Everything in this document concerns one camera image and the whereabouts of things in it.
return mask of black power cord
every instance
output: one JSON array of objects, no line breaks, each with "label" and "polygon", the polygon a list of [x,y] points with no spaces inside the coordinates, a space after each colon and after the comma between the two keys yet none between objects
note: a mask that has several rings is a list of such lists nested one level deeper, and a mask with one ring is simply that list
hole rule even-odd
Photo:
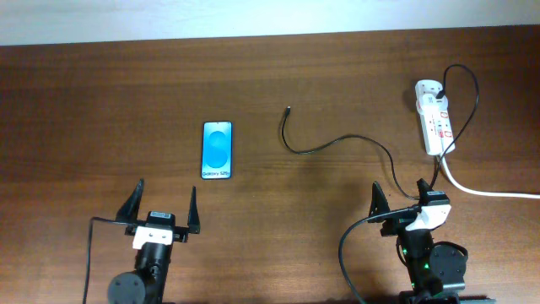
[{"label": "black power cord", "polygon": [[454,140],[451,142],[451,144],[448,145],[448,148],[445,149],[445,151],[443,152],[443,154],[440,155],[439,157],[439,162],[437,163],[437,166],[435,168],[435,170],[433,171],[433,178],[431,179],[431,183],[429,184],[429,187],[433,189],[433,186],[435,185],[435,182],[437,181],[437,176],[439,175],[439,171],[440,171],[440,163],[442,162],[442,160],[444,159],[445,155],[446,155],[446,152],[448,151],[448,149],[456,143],[457,139],[462,136],[462,133],[463,131],[465,131],[465,128],[467,127],[467,125],[471,122],[471,120],[473,119],[473,116],[474,116],[474,112],[476,112],[476,109],[478,108],[478,102],[480,101],[480,88],[478,87],[478,80],[476,79],[476,76],[474,75],[473,71],[471,71],[470,68],[468,68],[467,66],[463,65],[463,64],[459,64],[459,63],[456,63],[456,64],[452,64],[450,65],[448,68],[446,68],[445,70],[445,73],[443,75],[443,78],[442,78],[442,90],[439,92],[439,94],[437,94],[437,96],[435,98],[437,99],[441,99],[443,98],[445,95],[446,95],[446,74],[448,73],[448,70],[450,70],[451,68],[454,68],[454,67],[459,67],[459,68],[463,68],[464,70],[466,70],[472,77],[472,81],[474,81],[474,89],[476,90],[476,101],[474,102],[474,108],[472,109],[472,112],[471,112],[471,115],[469,116],[469,118],[467,119],[467,121],[465,122],[465,124],[463,125],[462,129],[459,131],[459,133],[457,134],[457,136],[454,138]]},{"label": "black power cord", "polygon": [[402,257],[402,250],[401,249],[401,242],[399,241],[399,237],[396,238],[396,251],[397,251],[397,256],[399,257],[399,260],[402,262],[403,265],[405,265],[407,267],[407,263],[405,262],[405,258]]},{"label": "black power cord", "polygon": [[93,217],[90,219],[89,228],[88,228],[88,246],[86,249],[86,279],[84,281],[83,304],[86,303],[86,297],[88,295],[88,286],[89,286],[89,281],[90,281],[90,249],[92,247],[92,231],[94,230],[95,221],[113,224],[113,225],[132,225],[126,222],[120,222],[116,220],[107,220],[107,219],[102,219],[100,217]]},{"label": "black power cord", "polygon": [[398,209],[386,212],[384,214],[377,214],[377,215],[371,215],[369,217],[366,217],[365,219],[359,220],[356,223],[352,224],[346,231],[343,233],[343,236],[341,237],[341,240],[339,241],[339,249],[337,250],[337,257],[339,258],[339,267],[341,267],[341,271],[343,273],[343,277],[345,277],[345,280],[347,281],[348,286],[351,288],[351,291],[353,292],[356,299],[360,302],[360,304],[366,304],[366,301],[360,296],[358,291],[353,285],[353,282],[348,277],[347,270],[345,269],[345,264],[343,263],[343,244],[345,243],[345,239],[347,238],[348,234],[356,227],[358,227],[361,224],[364,224],[368,220],[376,220],[380,217],[385,217],[392,214],[400,214],[404,212],[411,212],[411,211],[418,211],[418,208],[408,207],[404,209]]},{"label": "black power cord", "polygon": [[390,167],[391,167],[391,174],[392,174],[392,177],[394,178],[394,182],[396,183],[396,186],[397,186],[397,189],[399,189],[399,191],[408,199],[412,199],[412,200],[419,200],[419,198],[415,198],[413,196],[410,196],[408,195],[407,193],[405,193],[405,191],[403,191],[402,187],[399,185],[399,182],[397,182],[397,177],[396,177],[396,170],[394,169],[394,159],[392,158],[392,155],[390,154],[390,151],[388,151],[388,149],[383,146],[381,143],[379,143],[378,141],[372,139],[372,138],[369,138],[369,137],[366,137],[366,136],[362,136],[362,135],[357,135],[357,134],[346,134],[346,135],[343,135],[343,136],[340,136],[326,144],[323,144],[321,146],[318,146],[316,148],[313,148],[313,149],[308,149],[308,150],[295,150],[295,149],[292,149],[291,147],[289,147],[289,144],[287,144],[287,139],[285,139],[285,123],[287,122],[287,117],[289,117],[289,114],[290,114],[290,106],[287,107],[287,109],[285,110],[285,114],[283,115],[283,123],[281,125],[281,138],[283,139],[283,143],[285,144],[285,147],[292,153],[294,154],[297,154],[297,155],[310,155],[310,154],[313,154],[315,152],[318,152],[318,151],[321,151],[322,149],[325,149],[333,144],[336,144],[344,139],[347,139],[347,138],[358,138],[358,139],[363,139],[363,140],[367,140],[373,144],[376,144],[378,145],[379,147],[381,147],[385,152],[386,154],[388,155],[388,158],[390,159]]}]

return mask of white wall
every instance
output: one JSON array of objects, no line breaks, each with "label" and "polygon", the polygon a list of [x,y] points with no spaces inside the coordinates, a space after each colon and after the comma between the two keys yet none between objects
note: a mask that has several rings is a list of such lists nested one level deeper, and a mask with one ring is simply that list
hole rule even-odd
[{"label": "white wall", "polygon": [[540,0],[0,0],[0,45],[539,23]]}]

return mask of wood grain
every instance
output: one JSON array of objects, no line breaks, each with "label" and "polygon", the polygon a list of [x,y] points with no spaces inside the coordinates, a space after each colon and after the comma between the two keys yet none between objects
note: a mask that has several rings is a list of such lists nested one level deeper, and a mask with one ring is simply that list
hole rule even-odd
[{"label": "wood grain", "polygon": [[[139,177],[140,214],[186,216],[197,186],[202,234],[175,245],[165,299],[176,303],[310,303],[348,299],[338,241],[368,213],[379,181],[393,209],[411,202],[388,159],[350,140],[290,154],[278,126],[307,149],[361,133],[392,152],[408,193],[429,179],[414,110],[419,79],[468,65],[478,114],[449,156],[456,179],[483,190],[538,191],[540,28],[407,30],[234,39],[0,48],[0,302],[79,302],[88,219],[112,218]],[[455,130],[472,81],[448,79]],[[200,178],[203,123],[235,125],[230,180]],[[470,252],[464,295],[500,302],[540,296],[538,201],[467,195],[440,178],[453,209],[436,240]],[[410,288],[394,239],[352,233],[345,263],[363,295]],[[132,269],[131,238],[97,225],[89,302]]]}]

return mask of smartphone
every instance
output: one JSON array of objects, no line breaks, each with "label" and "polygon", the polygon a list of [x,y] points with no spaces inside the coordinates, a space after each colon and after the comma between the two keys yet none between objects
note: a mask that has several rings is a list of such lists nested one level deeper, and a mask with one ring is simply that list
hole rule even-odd
[{"label": "smartphone", "polygon": [[232,122],[205,122],[202,132],[202,179],[232,176]]}]

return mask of cable connector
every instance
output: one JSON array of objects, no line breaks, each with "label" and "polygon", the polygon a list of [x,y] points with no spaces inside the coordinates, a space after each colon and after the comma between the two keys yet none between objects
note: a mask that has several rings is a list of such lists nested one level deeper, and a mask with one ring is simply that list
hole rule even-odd
[{"label": "cable connector", "polygon": [[446,95],[446,91],[445,91],[445,89],[442,89],[442,90],[439,91],[439,93],[437,94],[437,96],[435,98],[436,99],[441,99],[441,98],[445,97],[445,95]]}]

